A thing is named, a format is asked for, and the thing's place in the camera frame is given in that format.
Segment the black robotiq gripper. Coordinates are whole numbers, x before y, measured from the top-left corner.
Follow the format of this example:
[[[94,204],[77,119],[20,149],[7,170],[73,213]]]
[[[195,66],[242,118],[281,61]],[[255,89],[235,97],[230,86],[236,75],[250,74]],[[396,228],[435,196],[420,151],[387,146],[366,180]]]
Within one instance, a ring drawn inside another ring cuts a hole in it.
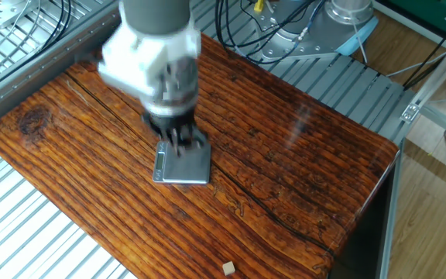
[[[183,155],[185,148],[202,149],[208,142],[206,134],[201,132],[196,125],[194,109],[181,115],[169,116],[145,112],[141,115],[141,120],[158,136],[163,135],[178,157]]]

